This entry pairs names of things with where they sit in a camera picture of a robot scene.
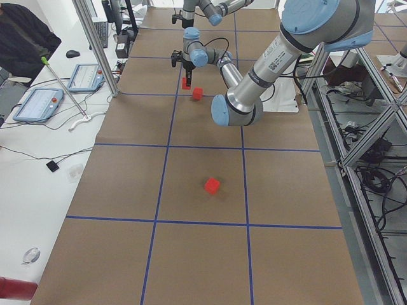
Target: green handle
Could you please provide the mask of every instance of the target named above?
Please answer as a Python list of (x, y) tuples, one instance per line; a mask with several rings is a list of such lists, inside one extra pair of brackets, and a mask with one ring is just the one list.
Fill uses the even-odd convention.
[(49, 65), (47, 59), (44, 56), (41, 57), (41, 61), (43, 62), (43, 64)]

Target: white desk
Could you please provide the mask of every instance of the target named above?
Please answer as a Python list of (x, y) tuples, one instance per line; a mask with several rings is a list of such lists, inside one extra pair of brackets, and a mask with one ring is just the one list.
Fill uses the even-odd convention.
[[(60, 78), (71, 77), (76, 64), (97, 63), (92, 51), (89, 50), (88, 41), (79, 22), (66, 33), (66, 37), (61, 39), (62, 44), (49, 61)], [(111, 33), (109, 48), (105, 49), (111, 68), (118, 60), (114, 51), (115, 46), (113, 33)], [(71, 49), (79, 51), (81, 56), (66, 58), (66, 51)], [(50, 71), (44, 68), (33, 83), (53, 78)], [(44, 85), (47, 88), (60, 88), (55, 82)], [(85, 94), (75, 95), (78, 102), (81, 102), (85, 96)], [(87, 100), (86, 113), (106, 111), (109, 107), (106, 99), (109, 96), (109, 88), (104, 84)], [(69, 97), (65, 96), (57, 113), (65, 109), (69, 110), (52, 117), (46, 124), (50, 127), (60, 126), (67, 118), (79, 113), (73, 106)], [(7, 123), (13, 122), (12, 117), (16, 111), (17, 109), (10, 114), (6, 120)], [(36, 157), (70, 154), (92, 147), (104, 116), (96, 116), (90, 122), (82, 123), (72, 132), (68, 132), (72, 123), (80, 118), (79, 114), (58, 130), (32, 125), (5, 129), (13, 125), (4, 124), (0, 129), (0, 146)], [(86, 152), (67, 158), (59, 164), (59, 170), (51, 173), (46, 167), (48, 160), (37, 161), (0, 148), (0, 276), (39, 282), (78, 186), (77, 182), (70, 182), (67, 171), (77, 164), (85, 166), (89, 154)], [(38, 261), (22, 265), (24, 253), (32, 247), (38, 247), (41, 251)], [(0, 299), (0, 305), (28, 303), (29, 301)]]

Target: red block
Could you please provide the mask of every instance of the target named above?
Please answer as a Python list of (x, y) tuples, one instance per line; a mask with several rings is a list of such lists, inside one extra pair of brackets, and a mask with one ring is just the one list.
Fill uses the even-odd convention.
[(190, 90), (191, 86), (186, 85), (186, 78), (183, 78), (183, 90)]
[(36, 290), (36, 283), (0, 277), (0, 299), (28, 301)]
[(204, 89), (196, 87), (192, 91), (192, 97), (194, 100), (200, 100), (202, 98), (202, 95), (204, 94)]
[(215, 178), (209, 178), (208, 181), (205, 183), (205, 190), (209, 194), (215, 195), (220, 186), (221, 183), (218, 180), (216, 180)]

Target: computer mouse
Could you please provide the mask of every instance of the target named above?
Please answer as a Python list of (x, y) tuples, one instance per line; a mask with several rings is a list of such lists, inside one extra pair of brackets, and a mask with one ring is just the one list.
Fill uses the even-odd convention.
[(68, 52), (66, 52), (67, 58), (78, 57), (80, 55), (81, 55), (81, 53), (79, 53), (78, 51), (75, 51), (75, 50), (69, 50)]

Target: keyboard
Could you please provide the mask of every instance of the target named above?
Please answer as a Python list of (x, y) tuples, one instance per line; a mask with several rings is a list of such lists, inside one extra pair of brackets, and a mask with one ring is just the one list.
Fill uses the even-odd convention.
[(103, 48), (107, 48), (107, 42), (109, 37), (109, 23), (107, 21), (100, 21), (93, 23), (96, 29), (96, 33), (99, 36), (99, 40), (102, 43)]

